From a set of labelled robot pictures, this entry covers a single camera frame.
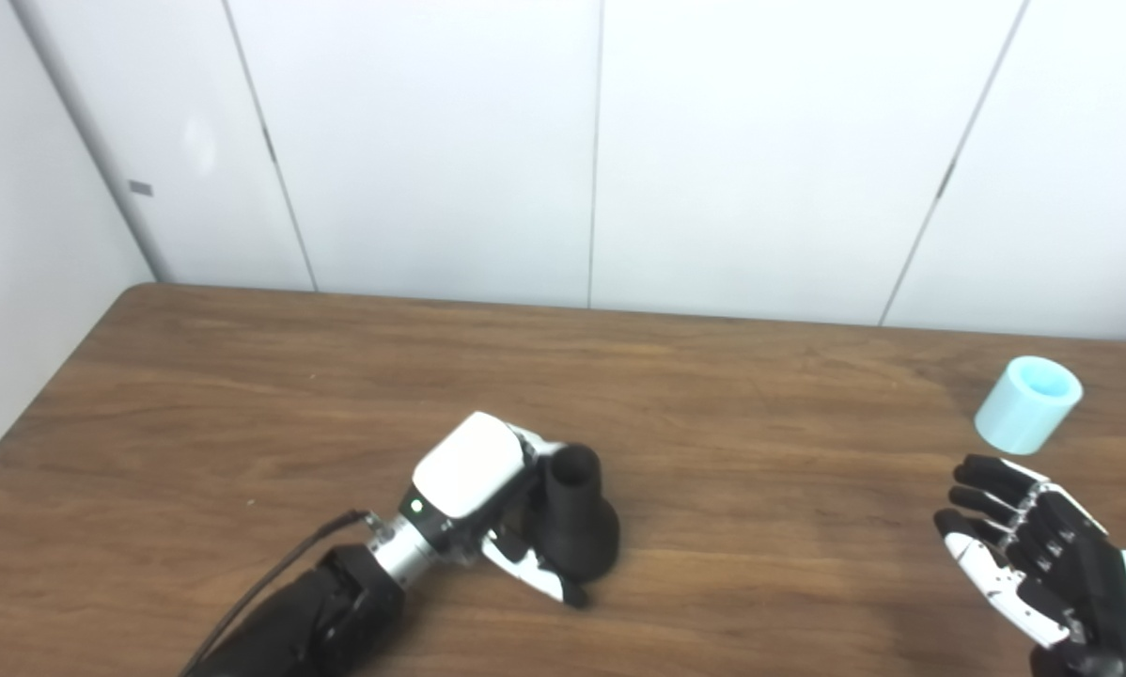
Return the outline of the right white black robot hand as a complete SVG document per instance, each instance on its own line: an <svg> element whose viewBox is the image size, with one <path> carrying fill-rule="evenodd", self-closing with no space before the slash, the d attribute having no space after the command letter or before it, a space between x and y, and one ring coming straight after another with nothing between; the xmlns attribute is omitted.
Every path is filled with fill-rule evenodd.
<svg viewBox="0 0 1126 677"><path fill-rule="evenodd" d="M968 454L933 523L968 581L1033 641L1035 676L1126 676L1126 547L1049 476Z"/></svg>

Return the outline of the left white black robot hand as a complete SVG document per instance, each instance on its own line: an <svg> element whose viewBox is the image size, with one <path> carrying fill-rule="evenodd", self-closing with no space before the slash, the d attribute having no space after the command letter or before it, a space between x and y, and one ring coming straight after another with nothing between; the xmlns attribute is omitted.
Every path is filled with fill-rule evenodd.
<svg viewBox="0 0 1126 677"><path fill-rule="evenodd" d="M375 550L379 565L406 589L439 562L485 558L551 599L584 608L584 589L506 524L540 488L549 458L563 448L489 413L470 415L417 464L390 524L392 536Z"/></svg>

